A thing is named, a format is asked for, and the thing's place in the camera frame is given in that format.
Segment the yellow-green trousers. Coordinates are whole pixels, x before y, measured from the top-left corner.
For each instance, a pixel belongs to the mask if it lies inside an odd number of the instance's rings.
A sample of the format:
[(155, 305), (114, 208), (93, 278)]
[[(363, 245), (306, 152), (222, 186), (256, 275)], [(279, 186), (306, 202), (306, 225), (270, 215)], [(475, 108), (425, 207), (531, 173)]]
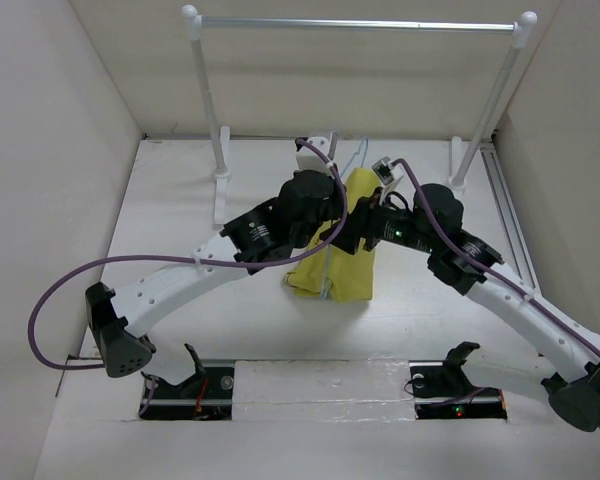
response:
[[(356, 167), (345, 181), (348, 217), (357, 201), (370, 196), (380, 181), (369, 169)], [(329, 245), (301, 260), (284, 277), (284, 284), (298, 297), (331, 299), (338, 303), (369, 301), (373, 297), (375, 252), (360, 248), (355, 255)]]

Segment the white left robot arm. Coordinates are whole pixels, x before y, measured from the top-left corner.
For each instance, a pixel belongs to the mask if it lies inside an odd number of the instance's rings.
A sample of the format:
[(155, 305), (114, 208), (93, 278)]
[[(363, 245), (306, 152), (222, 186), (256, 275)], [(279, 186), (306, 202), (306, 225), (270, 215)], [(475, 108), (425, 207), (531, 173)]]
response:
[(279, 193), (226, 223), (182, 263), (167, 265), (121, 287), (102, 282), (85, 292), (88, 325), (110, 378), (136, 372), (155, 376), (181, 396), (202, 387), (200, 360), (185, 347), (193, 364), (148, 339), (168, 315), (229, 282), (283, 265), (296, 249), (307, 250), (326, 222), (345, 211), (346, 195), (328, 142), (319, 137), (295, 141), (297, 170)]

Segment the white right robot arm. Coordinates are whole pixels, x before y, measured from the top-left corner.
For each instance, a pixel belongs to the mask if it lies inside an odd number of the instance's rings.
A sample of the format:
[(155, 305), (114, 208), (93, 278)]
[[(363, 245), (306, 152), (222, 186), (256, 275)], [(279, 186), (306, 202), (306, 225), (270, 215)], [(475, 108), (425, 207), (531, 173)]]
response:
[(484, 240), (462, 227), (464, 206), (440, 184), (416, 184), (412, 206), (394, 208), (375, 189), (320, 237), (353, 255), (385, 241), (427, 254), (434, 277), (499, 317), (534, 348), (508, 357), (475, 342), (451, 349), (442, 381), (453, 393), (509, 391), (548, 404), (572, 427), (600, 428), (600, 335), (537, 294)]

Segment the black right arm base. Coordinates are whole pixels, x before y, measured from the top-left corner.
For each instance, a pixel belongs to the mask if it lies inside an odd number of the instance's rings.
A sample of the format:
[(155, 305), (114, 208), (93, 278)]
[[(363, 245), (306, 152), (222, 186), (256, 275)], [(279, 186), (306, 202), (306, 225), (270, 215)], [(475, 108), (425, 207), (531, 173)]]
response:
[(417, 420), (507, 420), (500, 390), (477, 387), (461, 370), (475, 342), (462, 342), (442, 360), (411, 360), (403, 391), (414, 400)]

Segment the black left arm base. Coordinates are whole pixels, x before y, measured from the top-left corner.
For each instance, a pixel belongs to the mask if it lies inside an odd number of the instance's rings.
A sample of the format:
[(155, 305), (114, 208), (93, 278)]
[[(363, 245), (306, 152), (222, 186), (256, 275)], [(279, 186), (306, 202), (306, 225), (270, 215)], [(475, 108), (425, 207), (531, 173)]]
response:
[(164, 380), (152, 381), (144, 375), (145, 385), (139, 405), (139, 418), (148, 421), (229, 421), (232, 419), (235, 363), (203, 363), (205, 375), (195, 375), (184, 386)]

